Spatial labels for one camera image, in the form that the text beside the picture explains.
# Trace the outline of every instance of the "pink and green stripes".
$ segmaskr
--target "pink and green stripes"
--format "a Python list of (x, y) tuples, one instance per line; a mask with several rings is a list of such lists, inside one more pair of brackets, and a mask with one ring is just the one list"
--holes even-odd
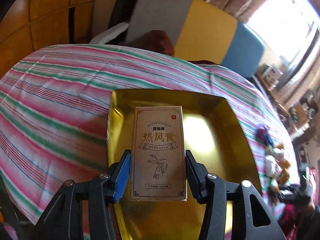
[[(106, 169), (110, 94), (141, 88), (225, 97), (251, 147), (266, 200), (264, 149), (255, 140), (255, 127), (268, 125), (274, 141), (284, 143), (294, 160), (290, 137), (271, 105), (226, 68), (121, 46), (50, 46), (19, 61), (0, 80), (0, 175), (33, 223), (63, 181), (89, 180)], [(274, 213), (281, 210), (276, 207)]]

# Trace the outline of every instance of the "gray cushion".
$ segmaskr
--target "gray cushion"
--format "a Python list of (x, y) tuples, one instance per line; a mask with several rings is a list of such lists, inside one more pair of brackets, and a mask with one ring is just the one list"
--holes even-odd
[(192, 0), (138, 0), (130, 19), (125, 44), (151, 30), (165, 31), (175, 46)]

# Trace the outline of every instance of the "striped bedsheet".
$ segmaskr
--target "striped bedsheet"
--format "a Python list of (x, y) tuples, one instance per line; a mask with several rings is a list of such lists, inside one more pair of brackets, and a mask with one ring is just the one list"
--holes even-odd
[[(115, 89), (187, 90), (225, 97), (250, 144), (263, 197), (264, 150), (256, 126), (284, 143), (299, 182), (290, 137), (270, 103), (246, 79), (149, 51), (111, 45), (57, 45), (33, 52), (0, 80), (0, 175), (32, 222), (66, 179), (90, 180), (107, 168), (106, 129)], [(283, 206), (277, 205), (278, 216)]]

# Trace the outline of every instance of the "metal screw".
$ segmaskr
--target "metal screw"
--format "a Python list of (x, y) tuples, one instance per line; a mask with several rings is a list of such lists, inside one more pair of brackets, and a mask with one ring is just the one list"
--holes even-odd
[(103, 173), (99, 174), (99, 178), (100, 179), (107, 179), (107, 178), (109, 178), (109, 174), (106, 172), (103, 172)]
[(244, 187), (251, 187), (251, 182), (248, 181), (248, 180), (244, 180), (244, 181), (242, 181), (242, 185), (243, 185)]
[(72, 179), (68, 179), (64, 182), (64, 185), (67, 187), (70, 187), (74, 184), (74, 181)]
[(213, 173), (209, 173), (207, 175), (208, 179), (216, 179), (217, 178), (217, 175), (216, 174), (213, 174)]

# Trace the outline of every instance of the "sunlight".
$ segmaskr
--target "sunlight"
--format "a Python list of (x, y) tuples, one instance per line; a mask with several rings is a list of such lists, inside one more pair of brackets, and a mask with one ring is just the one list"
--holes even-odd
[(189, 116), (183, 122), (185, 141), (200, 153), (210, 153), (214, 142), (210, 129), (201, 117)]
[(305, 43), (313, 22), (309, 7), (304, 0), (267, 0), (249, 19), (248, 26), (277, 56), (290, 63)]

